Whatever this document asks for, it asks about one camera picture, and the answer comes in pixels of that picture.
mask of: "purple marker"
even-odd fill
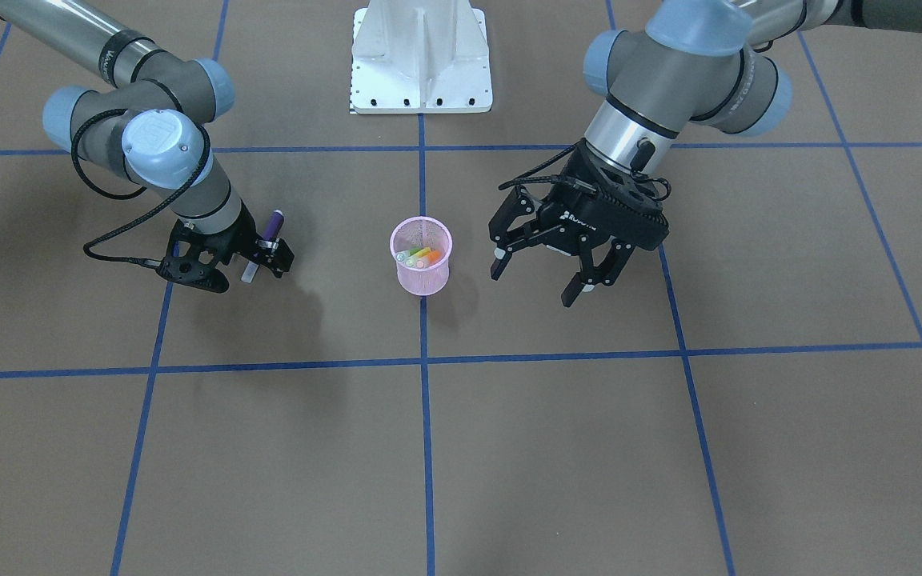
[[[283,227],[283,212],[279,210],[272,211],[270,216],[270,223],[266,225],[266,232],[263,233],[263,239],[267,241],[274,241],[279,236],[279,229]],[[255,262],[248,262],[248,266],[244,269],[244,274],[241,274],[241,282],[246,282],[251,284],[251,281],[255,278],[255,273],[259,272],[259,265],[256,265]]]

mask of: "yellow marker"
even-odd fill
[[[421,248],[410,248],[409,250],[402,250],[394,254],[394,258],[396,258],[398,262],[405,262],[405,260],[407,260],[407,256],[411,256],[420,250]]]
[[[442,255],[440,254],[439,250],[431,250],[428,254],[416,260],[415,267],[417,267],[417,269],[423,269],[424,267],[432,266],[439,262],[441,257]]]
[[[432,248],[429,248],[429,247],[422,248],[420,251],[414,252],[413,255],[407,256],[407,259],[405,260],[405,262],[403,262],[403,265],[409,266],[409,267],[415,267],[415,262],[417,262],[418,259],[428,254],[429,252],[432,252]]]

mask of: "pen holder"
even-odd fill
[[[451,257],[454,240],[447,227],[438,219],[415,216],[399,223],[391,234],[391,258],[398,267],[400,287],[416,296],[428,296],[439,292],[447,284],[451,271],[447,260]],[[428,247],[440,254],[439,260],[428,267],[409,267],[398,262],[398,252],[412,248]]]

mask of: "blue joint cap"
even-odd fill
[[[611,49],[618,41],[618,36],[625,30],[607,30],[597,36],[582,61],[582,77],[589,89],[601,96],[607,95],[607,65],[611,61]]]
[[[48,96],[45,108],[41,109],[41,128],[45,129],[48,139],[66,152],[70,152],[73,146],[73,139],[70,138],[70,124],[73,122],[77,101],[84,94],[93,91],[81,86],[59,88]]]
[[[226,69],[219,65],[219,62],[208,58],[195,58],[194,61],[205,69],[205,74],[212,83],[212,94],[215,95],[215,116],[212,120],[215,120],[234,108],[234,102],[237,101],[234,81],[226,73]]]
[[[759,136],[761,134],[767,134],[775,128],[776,125],[780,124],[780,121],[784,120],[784,117],[788,116],[788,110],[790,108],[792,108],[792,80],[779,68],[778,87],[775,88],[775,97],[771,100],[771,105],[768,106],[768,109],[764,112],[764,116],[761,116],[760,119],[756,121],[756,124],[740,131],[736,136]]]
[[[166,190],[176,190],[194,173],[201,160],[205,141],[198,127],[176,110],[147,110],[124,128],[123,154],[144,182]],[[201,182],[212,169],[208,164],[194,180]]]
[[[753,18],[728,0],[663,0],[647,35],[668,48],[699,56],[738,54]]]

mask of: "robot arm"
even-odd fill
[[[511,190],[490,221],[491,277],[500,278],[517,250],[545,244],[579,258],[564,306],[614,283],[634,248],[654,250],[668,234],[662,201],[670,185],[651,175],[679,132],[689,122],[742,136],[775,127],[788,113],[792,84],[753,47],[823,23],[922,32],[922,2],[665,0],[643,32],[597,37],[584,73],[605,101],[584,138],[501,185]],[[533,175],[565,154],[559,175]],[[539,200],[528,183],[552,186]],[[523,216],[531,219],[512,227]],[[610,252],[596,265],[592,249],[604,243]]]
[[[161,260],[112,258],[91,251],[134,222],[85,245],[89,256],[136,260],[170,282],[212,292],[230,287],[216,266],[228,265],[235,253],[267,267],[277,278],[287,272],[293,253],[283,240],[255,232],[251,213],[212,154],[201,127],[234,103],[233,82],[218,62],[184,62],[79,0],[0,0],[0,19],[13,22],[116,88],[106,94],[80,86],[61,88],[50,96],[42,114],[48,138],[72,154],[85,182],[109,198],[134,196],[108,194],[91,185],[79,159],[154,190],[165,200],[150,214],[168,207],[179,218]]]

